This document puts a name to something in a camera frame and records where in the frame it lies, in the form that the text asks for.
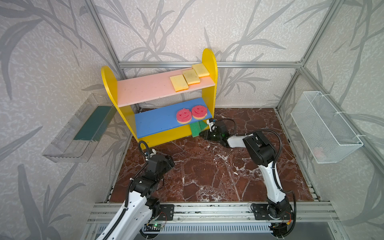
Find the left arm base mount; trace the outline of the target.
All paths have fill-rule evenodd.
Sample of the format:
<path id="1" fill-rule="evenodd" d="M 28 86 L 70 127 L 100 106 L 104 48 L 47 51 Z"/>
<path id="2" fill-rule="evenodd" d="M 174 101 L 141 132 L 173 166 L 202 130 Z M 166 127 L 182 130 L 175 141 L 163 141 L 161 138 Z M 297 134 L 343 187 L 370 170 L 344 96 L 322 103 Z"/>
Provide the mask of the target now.
<path id="1" fill-rule="evenodd" d="M 159 204 L 152 209 L 152 216 L 150 220 L 156 221 L 172 221 L 175 213 L 175 205 L 173 204 Z"/>

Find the orange yellow sponge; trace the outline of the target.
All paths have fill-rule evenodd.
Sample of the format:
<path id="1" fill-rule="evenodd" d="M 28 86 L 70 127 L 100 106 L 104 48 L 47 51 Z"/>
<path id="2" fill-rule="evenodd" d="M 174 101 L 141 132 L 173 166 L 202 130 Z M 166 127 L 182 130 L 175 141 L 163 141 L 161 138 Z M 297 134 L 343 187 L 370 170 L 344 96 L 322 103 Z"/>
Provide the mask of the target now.
<path id="1" fill-rule="evenodd" d="M 183 75 L 171 76 L 170 80 L 175 92 L 180 92 L 189 89 L 189 85 L 187 84 Z"/>

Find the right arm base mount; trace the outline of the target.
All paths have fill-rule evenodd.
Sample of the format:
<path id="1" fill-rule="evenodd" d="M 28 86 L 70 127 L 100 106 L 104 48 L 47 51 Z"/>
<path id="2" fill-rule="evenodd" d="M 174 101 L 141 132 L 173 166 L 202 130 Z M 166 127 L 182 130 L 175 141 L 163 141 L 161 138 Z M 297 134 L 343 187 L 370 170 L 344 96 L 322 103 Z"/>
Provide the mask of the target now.
<path id="1" fill-rule="evenodd" d="M 251 204 L 251 211 L 254 214 L 255 220 L 291 220 L 294 210 L 288 204 Z"/>

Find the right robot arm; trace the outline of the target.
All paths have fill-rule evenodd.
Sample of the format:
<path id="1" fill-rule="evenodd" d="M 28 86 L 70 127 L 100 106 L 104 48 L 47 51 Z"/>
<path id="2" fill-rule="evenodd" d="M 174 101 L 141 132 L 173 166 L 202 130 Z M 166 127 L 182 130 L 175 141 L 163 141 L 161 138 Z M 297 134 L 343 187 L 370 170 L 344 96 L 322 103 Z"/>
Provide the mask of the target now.
<path id="1" fill-rule="evenodd" d="M 231 135 L 222 120 L 209 119 L 207 130 L 199 133 L 203 139 L 218 142 L 225 148 L 245 148 L 251 160 L 260 169 L 267 189 L 267 213 L 272 219 L 285 214 L 296 217 L 296 196 L 293 191 L 284 191 L 277 171 L 277 161 L 282 152 L 282 140 L 270 129 L 259 129 L 251 133 Z"/>

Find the pink smiley sponge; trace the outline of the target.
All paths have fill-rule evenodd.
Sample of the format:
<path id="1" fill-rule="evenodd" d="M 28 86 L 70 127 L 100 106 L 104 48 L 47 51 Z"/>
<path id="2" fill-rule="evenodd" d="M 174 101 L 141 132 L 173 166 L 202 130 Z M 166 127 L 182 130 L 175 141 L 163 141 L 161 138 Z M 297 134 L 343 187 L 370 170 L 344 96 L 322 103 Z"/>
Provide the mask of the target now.
<path id="1" fill-rule="evenodd" d="M 182 125 L 186 125 L 192 120 L 192 112 L 189 109 L 181 109 L 176 115 L 177 122 Z"/>
<path id="2" fill-rule="evenodd" d="M 203 120 L 208 115 L 208 109 L 205 106 L 197 105 L 191 110 L 192 117 L 196 120 Z"/>

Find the green sponge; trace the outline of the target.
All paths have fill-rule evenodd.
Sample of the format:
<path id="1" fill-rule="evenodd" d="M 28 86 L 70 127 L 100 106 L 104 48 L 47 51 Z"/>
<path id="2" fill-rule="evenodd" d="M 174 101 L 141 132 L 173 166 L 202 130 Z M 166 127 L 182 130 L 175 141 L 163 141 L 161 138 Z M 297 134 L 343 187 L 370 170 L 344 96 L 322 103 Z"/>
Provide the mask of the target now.
<path id="1" fill-rule="evenodd" d="M 195 137 L 198 137 L 199 134 L 207 128 L 207 123 L 205 121 L 199 121 L 199 122 L 195 122 L 195 123 L 191 123 L 190 124 L 190 129 L 191 129 L 191 133 L 192 133 L 192 137 L 195 138 Z"/>

